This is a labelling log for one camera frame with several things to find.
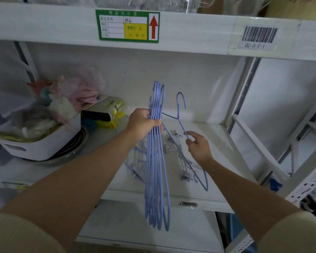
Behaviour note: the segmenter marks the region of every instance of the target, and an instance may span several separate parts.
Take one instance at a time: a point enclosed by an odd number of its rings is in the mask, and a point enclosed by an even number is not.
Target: bundle of hangers
[[[180,121],[180,106],[178,103],[178,96],[181,95],[184,100],[184,106],[186,108],[186,102],[184,95],[181,92],[177,94],[177,117],[173,117],[171,115],[163,113],[163,104],[164,104],[164,95],[165,95],[165,87],[164,85],[160,85],[158,81],[154,82],[153,85],[153,97],[150,97],[149,100],[149,109],[151,111],[151,115],[149,118],[151,119],[161,119],[162,114],[171,117],[173,119],[177,119],[180,123],[181,128],[184,131],[184,134],[187,138],[187,135],[181,121]],[[194,173],[194,181],[203,186],[203,188],[208,191],[208,180],[206,172],[203,170],[205,175],[206,186],[200,178],[198,177],[196,171],[192,168],[190,161],[184,156],[180,144],[177,144],[175,140],[173,140],[172,135],[169,133],[168,129],[162,123],[164,130],[168,133],[170,139],[173,144],[177,147],[179,155],[183,158],[183,162],[185,167],[188,167]],[[164,159],[164,150],[163,150],[163,142],[161,138],[160,127],[154,127],[149,134],[147,135],[147,147],[145,147],[144,142],[140,141],[141,148],[135,147],[135,150],[142,151],[146,155],[146,178],[143,179],[139,176],[134,169],[132,169],[126,162],[124,163],[127,168],[129,168],[133,174],[145,185],[144,198],[145,198],[145,218],[149,218],[149,224],[152,225],[153,228],[157,226],[158,230],[161,229],[162,222],[164,220],[165,230],[168,231],[170,228],[170,194],[169,194],[169,183],[167,181],[166,174],[166,166]],[[165,179],[166,186],[166,196],[167,196],[167,217],[164,210],[164,194],[163,194],[163,173]]]

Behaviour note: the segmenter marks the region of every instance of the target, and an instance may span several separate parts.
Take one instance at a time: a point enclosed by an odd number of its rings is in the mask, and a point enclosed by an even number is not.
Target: person's right hand
[[[194,131],[187,131],[186,133],[195,139],[194,141],[186,139],[186,144],[188,151],[200,166],[213,159],[210,145],[204,136]]]

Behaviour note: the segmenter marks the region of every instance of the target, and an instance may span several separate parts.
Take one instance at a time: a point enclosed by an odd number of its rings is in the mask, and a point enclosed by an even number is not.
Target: yellow label section
[[[124,23],[125,39],[147,40],[147,24]]]

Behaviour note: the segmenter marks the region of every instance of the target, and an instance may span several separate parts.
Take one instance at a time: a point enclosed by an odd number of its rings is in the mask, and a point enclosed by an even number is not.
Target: white metal shelf
[[[182,129],[177,120],[165,119],[163,122],[168,129],[176,130],[177,133],[182,135]],[[219,163],[240,176],[256,182],[224,126],[186,121],[183,122],[183,125],[186,130],[196,131],[206,136],[213,157]],[[114,136],[114,130],[98,129],[90,136],[84,146],[83,153],[93,151],[112,136]],[[194,161],[187,151],[185,140],[186,137],[181,138],[184,154],[186,158]],[[179,206],[181,202],[192,202],[197,204],[198,209],[233,213],[209,175],[207,175],[209,190],[206,192],[200,183],[181,181],[183,170],[176,154],[165,154],[165,162],[172,206]],[[0,167],[0,187],[4,187],[3,182],[31,185],[56,169],[28,165],[14,159],[6,166]],[[205,181],[201,170],[199,170],[198,176],[202,181]],[[102,199],[144,203],[144,189],[145,185],[138,179],[133,178],[131,172],[123,165],[103,194]]]
[[[160,252],[224,252],[214,212],[171,208],[166,232],[149,225],[143,204],[119,201],[100,201],[77,241]]]
[[[272,51],[240,49],[245,25],[278,28]],[[159,43],[100,41],[95,8],[0,3],[0,40],[316,61],[316,22],[161,12]]]

